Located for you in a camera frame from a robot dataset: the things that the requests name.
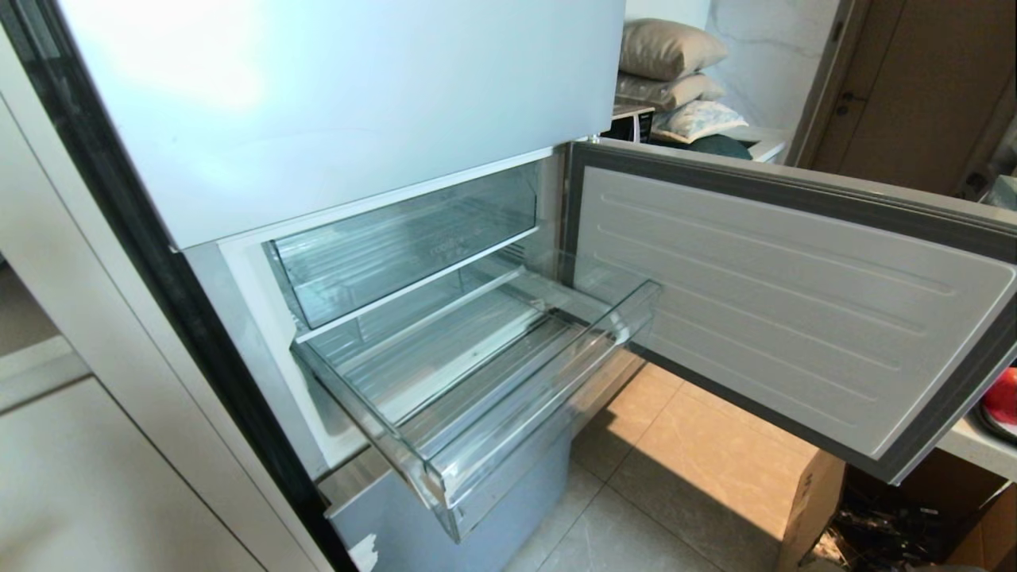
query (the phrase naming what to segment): beige tile floor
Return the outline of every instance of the beige tile floor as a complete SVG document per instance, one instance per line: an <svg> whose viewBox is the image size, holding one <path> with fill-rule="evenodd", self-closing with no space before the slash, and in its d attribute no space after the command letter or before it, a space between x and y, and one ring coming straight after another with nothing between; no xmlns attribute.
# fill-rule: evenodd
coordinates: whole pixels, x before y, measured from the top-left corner
<svg viewBox="0 0 1017 572"><path fill-rule="evenodd" d="M511 572L770 572L803 441L647 365L573 442L565 494Z"/></svg>

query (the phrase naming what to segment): open freezer door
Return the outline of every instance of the open freezer door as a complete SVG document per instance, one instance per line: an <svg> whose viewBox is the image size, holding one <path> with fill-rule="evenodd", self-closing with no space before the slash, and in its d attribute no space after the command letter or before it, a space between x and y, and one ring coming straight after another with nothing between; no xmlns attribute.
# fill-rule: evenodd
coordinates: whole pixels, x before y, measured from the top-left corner
<svg viewBox="0 0 1017 572"><path fill-rule="evenodd" d="M889 482L1014 358L1008 211L605 140L572 144L563 242L663 287L649 360Z"/></svg>

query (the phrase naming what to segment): red object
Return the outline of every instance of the red object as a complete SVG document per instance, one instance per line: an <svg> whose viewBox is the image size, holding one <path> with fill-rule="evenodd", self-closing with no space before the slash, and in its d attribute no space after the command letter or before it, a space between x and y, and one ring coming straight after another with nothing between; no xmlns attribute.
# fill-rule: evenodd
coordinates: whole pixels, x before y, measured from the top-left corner
<svg viewBox="0 0 1017 572"><path fill-rule="evenodd" d="M985 412L998 422L1017 424L1017 367L1007 367L981 398Z"/></svg>

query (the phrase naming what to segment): transparent plastic drawer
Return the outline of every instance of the transparent plastic drawer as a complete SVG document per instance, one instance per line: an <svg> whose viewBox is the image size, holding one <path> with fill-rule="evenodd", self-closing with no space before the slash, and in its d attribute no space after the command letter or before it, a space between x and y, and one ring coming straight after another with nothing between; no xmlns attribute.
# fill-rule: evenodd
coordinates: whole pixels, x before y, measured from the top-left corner
<svg viewBox="0 0 1017 572"><path fill-rule="evenodd" d="M266 244L287 303L313 330L536 227L530 163Z"/></svg>
<svg viewBox="0 0 1017 572"><path fill-rule="evenodd" d="M659 291L561 252L497 251L293 351L460 539L598 401L589 380L647 333Z"/></svg>

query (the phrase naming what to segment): refrigerator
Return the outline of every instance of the refrigerator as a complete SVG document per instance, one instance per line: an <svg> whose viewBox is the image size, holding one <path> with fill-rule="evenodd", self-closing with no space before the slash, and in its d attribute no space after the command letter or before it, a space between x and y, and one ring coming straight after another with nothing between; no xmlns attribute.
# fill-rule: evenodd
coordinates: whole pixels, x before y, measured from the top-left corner
<svg viewBox="0 0 1017 572"><path fill-rule="evenodd" d="M401 562L499 568L644 361L896 483L1017 355L1013 213L599 139L620 0L0 6L210 383L347 549L387 515Z"/></svg>

